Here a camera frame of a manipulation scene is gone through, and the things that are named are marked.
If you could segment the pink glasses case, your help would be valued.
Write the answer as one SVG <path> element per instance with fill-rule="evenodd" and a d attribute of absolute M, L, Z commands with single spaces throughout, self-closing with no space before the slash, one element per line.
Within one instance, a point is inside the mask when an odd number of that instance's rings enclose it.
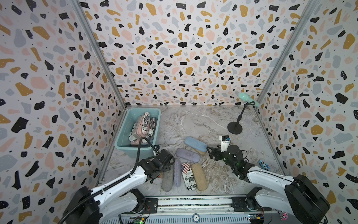
<path fill-rule="evenodd" d="M 139 144 L 139 140 L 142 137 L 146 137 L 147 136 L 147 131 L 143 130 L 143 119 L 142 118 L 138 118 L 138 120 L 136 121 L 135 125 L 133 126 L 131 135 L 130 135 L 130 144 L 135 146 Z"/>

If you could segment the newspaper flag case front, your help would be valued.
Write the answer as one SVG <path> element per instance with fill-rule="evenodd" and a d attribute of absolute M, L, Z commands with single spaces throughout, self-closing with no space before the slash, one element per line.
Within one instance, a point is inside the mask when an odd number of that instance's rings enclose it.
<path fill-rule="evenodd" d="M 192 168 L 189 163 L 187 162 L 182 163 L 181 173 L 184 179 L 186 189 L 189 191 L 196 190 L 197 185 L 196 185 L 195 177 L 193 175 Z"/>

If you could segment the teal plastic storage box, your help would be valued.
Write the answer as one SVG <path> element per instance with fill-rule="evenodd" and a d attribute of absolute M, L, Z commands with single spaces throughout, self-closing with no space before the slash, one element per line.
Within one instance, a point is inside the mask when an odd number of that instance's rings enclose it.
<path fill-rule="evenodd" d="M 115 148 L 117 150 L 122 150 L 127 156 L 133 159 L 136 159 L 137 157 L 138 146 L 131 145 L 129 140 L 130 132 L 132 131 L 135 122 L 140 118 L 141 115 L 144 115 L 145 112 L 149 112 L 151 117 L 155 117 L 157 119 L 156 130 L 150 139 L 152 145 L 157 145 L 161 117 L 161 111 L 157 108 L 134 107 L 127 110 L 124 121 L 115 141 Z"/>

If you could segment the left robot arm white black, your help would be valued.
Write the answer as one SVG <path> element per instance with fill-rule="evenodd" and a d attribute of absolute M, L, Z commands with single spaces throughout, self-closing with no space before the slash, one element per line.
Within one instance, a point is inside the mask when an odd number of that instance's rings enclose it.
<path fill-rule="evenodd" d="M 162 149 L 157 155 L 136 159 L 133 169 L 124 175 L 89 189 L 82 187 L 74 193 L 65 209 L 60 224 L 100 224 L 126 212 L 140 212 L 145 197 L 136 188 L 152 183 L 163 172 L 170 170 L 174 156 Z"/>

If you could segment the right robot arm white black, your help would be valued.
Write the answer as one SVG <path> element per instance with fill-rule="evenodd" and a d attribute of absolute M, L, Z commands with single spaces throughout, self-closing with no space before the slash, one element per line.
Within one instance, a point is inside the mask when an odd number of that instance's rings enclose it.
<path fill-rule="evenodd" d="M 243 157 L 237 145 L 226 151 L 207 147 L 208 155 L 223 161 L 240 180 L 254 184 L 240 207 L 250 211 L 271 208 L 294 215 L 302 224 L 326 224 L 330 203 L 304 175 L 279 175 L 260 168 Z"/>

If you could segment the tan felt case front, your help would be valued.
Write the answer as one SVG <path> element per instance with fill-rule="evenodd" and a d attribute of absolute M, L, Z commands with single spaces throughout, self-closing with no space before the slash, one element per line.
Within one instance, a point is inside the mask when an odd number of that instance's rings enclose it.
<path fill-rule="evenodd" d="M 203 172 L 202 166 L 199 163 L 192 165 L 192 172 L 196 181 L 197 189 L 204 191 L 208 188 L 208 182 Z"/>

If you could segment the grey felt case front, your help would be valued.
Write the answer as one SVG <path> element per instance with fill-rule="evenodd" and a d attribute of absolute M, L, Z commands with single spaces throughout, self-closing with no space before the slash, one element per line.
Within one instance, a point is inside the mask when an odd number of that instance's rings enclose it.
<path fill-rule="evenodd" d="M 164 172 L 161 188 L 165 192 L 171 191 L 173 187 L 174 172 L 173 170 Z"/>

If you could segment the newspaper flag case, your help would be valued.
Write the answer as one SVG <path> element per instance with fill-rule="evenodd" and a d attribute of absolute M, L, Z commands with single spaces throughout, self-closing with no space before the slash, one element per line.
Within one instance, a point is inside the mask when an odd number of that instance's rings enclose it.
<path fill-rule="evenodd" d="M 156 126 L 157 126 L 157 118 L 156 117 L 152 117 L 150 119 L 150 123 L 149 123 L 149 129 L 148 129 L 148 134 L 147 134 L 147 139 L 151 139 L 154 134 L 155 134 L 155 130 L 156 130 Z"/>
<path fill-rule="evenodd" d="M 140 123 L 139 123 L 139 136 L 140 136 L 140 138 L 147 136 L 150 119 L 151 119 L 151 116 L 150 116 L 149 112 L 145 112 L 142 115 L 142 117 L 140 119 Z"/>
<path fill-rule="evenodd" d="M 195 177 L 193 175 L 192 168 L 189 163 L 187 162 L 182 163 L 181 173 L 184 179 L 186 189 L 189 191 L 196 190 L 197 185 L 196 185 Z"/>

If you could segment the purple felt case diagonal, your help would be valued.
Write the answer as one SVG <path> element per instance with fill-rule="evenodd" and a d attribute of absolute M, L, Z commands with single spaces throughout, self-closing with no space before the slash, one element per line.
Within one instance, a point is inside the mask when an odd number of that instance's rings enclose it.
<path fill-rule="evenodd" d="M 174 168 L 174 186 L 179 187 L 181 185 L 181 169 L 180 167 Z"/>

